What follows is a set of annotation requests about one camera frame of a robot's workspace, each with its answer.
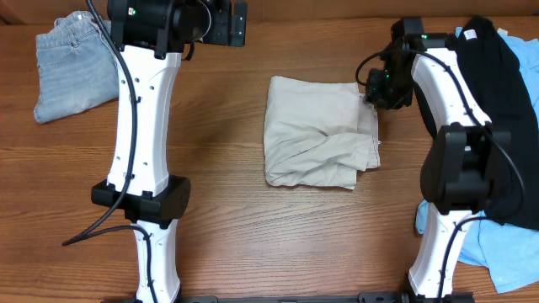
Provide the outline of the beige khaki shorts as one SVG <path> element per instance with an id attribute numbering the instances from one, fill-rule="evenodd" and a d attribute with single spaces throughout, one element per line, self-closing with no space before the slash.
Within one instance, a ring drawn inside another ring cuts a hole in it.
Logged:
<path id="1" fill-rule="evenodd" d="M 378 118 L 355 82 L 274 76 L 264 120 L 265 179 L 272 186 L 354 189 L 381 165 Z"/>

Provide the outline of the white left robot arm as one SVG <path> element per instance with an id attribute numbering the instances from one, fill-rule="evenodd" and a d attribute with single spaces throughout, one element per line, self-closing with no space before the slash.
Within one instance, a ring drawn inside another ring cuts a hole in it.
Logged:
<path id="1" fill-rule="evenodd" d="M 119 110 L 108 177 L 93 186 L 94 204 L 122 209 L 136 236 L 136 302 L 178 302 L 176 231 L 190 180 L 169 173 L 170 103 L 180 65 L 195 43 L 242 47 L 244 1 L 110 1 L 109 38 L 119 64 Z"/>

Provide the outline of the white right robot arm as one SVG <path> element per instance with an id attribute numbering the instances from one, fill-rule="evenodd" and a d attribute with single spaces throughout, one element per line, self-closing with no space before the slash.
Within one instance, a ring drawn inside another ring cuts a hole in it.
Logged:
<path id="1" fill-rule="evenodd" d="M 492 199 L 499 197 L 515 171 L 507 154 L 510 134 L 496 130 L 475 102 L 451 47 L 453 35 L 404 34 L 376 57 L 382 69 L 363 83 L 366 100 L 379 108 L 399 109 L 416 99 L 434 141 L 420 172 L 428 202 L 419 254 L 401 292 L 363 293 L 360 302 L 472 302 L 456 294 L 452 278 L 463 243 Z"/>

